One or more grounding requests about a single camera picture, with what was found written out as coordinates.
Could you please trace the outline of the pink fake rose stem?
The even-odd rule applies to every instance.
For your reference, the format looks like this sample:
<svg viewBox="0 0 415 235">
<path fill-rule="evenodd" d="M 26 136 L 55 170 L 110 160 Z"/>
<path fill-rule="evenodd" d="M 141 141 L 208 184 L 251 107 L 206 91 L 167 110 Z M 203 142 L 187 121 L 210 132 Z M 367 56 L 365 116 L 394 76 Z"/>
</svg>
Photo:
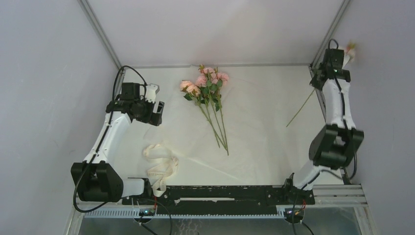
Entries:
<svg viewBox="0 0 415 235">
<path fill-rule="evenodd" d="M 221 90 L 229 81 L 229 75 L 220 72 L 218 68 L 205 65 L 199 65 L 198 71 L 200 73 L 196 79 L 196 86 L 200 91 L 197 97 L 198 107 L 211 126 L 218 147 L 228 151 Z"/>
<path fill-rule="evenodd" d="M 215 98 L 214 92 L 216 90 L 215 83 L 207 81 L 204 86 L 197 86 L 193 82 L 182 81 L 180 84 L 180 89 L 181 92 L 184 93 L 184 98 L 188 101 L 192 101 L 206 118 L 207 122 L 213 130 L 213 134 L 218 147 L 224 148 L 219 129 L 221 127 L 220 114 L 217 112 L 216 117 L 215 111 L 213 109 L 213 99 Z"/>
<path fill-rule="evenodd" d="M 341 50 L 344 51 L 344 60 L 343 60 L 343 65 L 342 65 L 342 68 L 344 69 L 347 64 L 352 63 L 354 61 L 354 59 L 355 59 L 355 56 L 356 56 L 356 43 L 353 42 L 353 41 L 349 41 L 348 44 L 345 47 L 339 46 L 338 49 L 341 49 Z M 311 91 L 311 93 L 309 94 L 309 96 L 307 97 L 307 99 L 303 102 L 303 104 L 301 105 L 301 107 L 297 110 L 297 112 L 291 118 L 291 120 L 287 123 L 286 127 L 288 127 L 294 121 L 294 119 L 302 111 L 302 109 L 304 108 L 304 106 L 306 105 L 306 103 L 308 102 L 308 100 L 310 99 L 310 97 L 315 92 L 316 92 L 316 89 L 314 88 Z"/>
<path fill-rule="evenodd" d="M 224 74 L 219 72 L 219 69 L 217 67 L 214 68 L 214 72 L 215 72 L 216 90 L 214 92 L 215 98 L 213 99 L 214 101 L 213 109 L 215 111 L 216 117 L 217 117 L 217 114 L 216 114 L 217 112 L 219 112 L 220 114 L 221 127 L 219 129 L 220 129 L 220 133 L 221 133 L 221 137 L 223 141 L 223 147 L 225 148 L 227 155 L 229 156 L 230 155 L 229 145 L 228 145 L 228 138 L 227 138 L 227 133 L 225 129 L 223 102 L 222 102 L 222 98 L 223 98 L 222 89 L 224 85 L 226 84 L 226 81 L 223 80 Z"/>
</svg>

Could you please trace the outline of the translucent white wrapping paper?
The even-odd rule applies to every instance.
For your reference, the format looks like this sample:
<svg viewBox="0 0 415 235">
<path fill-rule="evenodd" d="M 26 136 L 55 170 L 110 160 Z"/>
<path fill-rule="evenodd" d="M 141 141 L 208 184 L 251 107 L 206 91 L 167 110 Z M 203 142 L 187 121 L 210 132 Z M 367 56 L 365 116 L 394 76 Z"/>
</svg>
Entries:
<svg viewBox="0 0 415 235">
<path fill-rule="evenodd" d="M 145 74 L 161 88 L 166 102 L 163 122 L 144 135 L 148 143 L 161 143 L 180 158 L 179 173 L 200 184 L 202 176 L 189 167 L 211 169 L 219 183 L 281 184 L 292 172 L 290 147 L 285 143 L 280 80 L 273 67 L 226 68 L 230 76 L 222 90 L 225 129 L 229 153 L 220 148 L 202 112 L 184 98 L 179 84 L 193 81 L 197 72 L 190 68 L 155 69 Z"/>
</svg>

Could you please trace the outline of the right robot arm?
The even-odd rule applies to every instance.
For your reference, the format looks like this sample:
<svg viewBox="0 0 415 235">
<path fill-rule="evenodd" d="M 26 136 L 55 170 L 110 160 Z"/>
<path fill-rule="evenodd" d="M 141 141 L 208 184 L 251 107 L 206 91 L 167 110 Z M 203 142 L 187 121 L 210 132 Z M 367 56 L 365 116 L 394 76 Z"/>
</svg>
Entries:
<svg viewBox="0 0 415 235">
<path fill-rule="evenodd" d="M 309 161 L 283 185 L 283 199 L 287 203 L 297 203 L 304 192 L 313 189 L 322 174 L 347 183 L 356 174 L 357 150 L 364 140 L 364 131 L 356 127 L 351 115 L 351 78 L 350 72 L 343 68 L 344 59 L 342 49 L 326 49 L 310 82 L 324 96 L 325 126 L 310 144 Z"/>
</svg>

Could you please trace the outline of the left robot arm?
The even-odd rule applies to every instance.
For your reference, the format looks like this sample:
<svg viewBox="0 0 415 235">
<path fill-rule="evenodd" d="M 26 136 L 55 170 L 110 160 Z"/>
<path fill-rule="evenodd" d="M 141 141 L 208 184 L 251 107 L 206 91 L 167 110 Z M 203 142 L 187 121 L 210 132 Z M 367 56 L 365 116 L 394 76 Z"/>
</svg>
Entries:
<svg viewBox="0 0 415 235">
<path fill-rule="evenodd" d="M 145 178 L 122 178 L 113 168 L 116 153 L 133 121 L 153 126 L 162 123 L 164 102 L 156 101 L 156 84 L 122 83 L 121 92 L 106 107 L 105 121 L 89 154 L 71 167 L 75 197 L 84 202 L 118 202 L 134 196 L 149 203 L 153 191 Z"/>
</svg>

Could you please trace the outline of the cream printed ribbon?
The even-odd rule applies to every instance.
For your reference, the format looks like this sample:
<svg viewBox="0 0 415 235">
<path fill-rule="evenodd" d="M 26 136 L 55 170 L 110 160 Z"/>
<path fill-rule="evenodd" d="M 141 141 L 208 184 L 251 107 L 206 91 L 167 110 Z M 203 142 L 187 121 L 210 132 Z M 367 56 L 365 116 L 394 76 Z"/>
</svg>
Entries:
<svg viewBox="0 0 415 235">
<path fill-rule="evenodd" d="M 179 160 L 169 148 L 159 143 L 147 146 L 143 156 L 147 162 L 155 164 L 147 170 L 147 176 L 156 179 L 151 188 L 156 197 L 161 197 L 167 190 L 166 179 L 178 170 Z"/>
</svg>

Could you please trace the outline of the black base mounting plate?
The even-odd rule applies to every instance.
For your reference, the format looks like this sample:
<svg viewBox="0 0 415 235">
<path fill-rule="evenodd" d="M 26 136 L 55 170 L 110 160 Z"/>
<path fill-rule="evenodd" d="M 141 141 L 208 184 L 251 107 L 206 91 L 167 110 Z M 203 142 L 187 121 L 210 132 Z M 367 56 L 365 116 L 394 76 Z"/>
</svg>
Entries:
<svg viewBox="0 0 415 235">
<path fill-rule="evenodd" d="M 231 213 L 270 212 L 272 207 L 293 204 L 313 205 L 313 191 L 283 186 L 168 186 L 161 197 L 145 191 L 142 195 L 123 198 L 123 205 L 153 207 L 167 212 Z"/>
</svg>

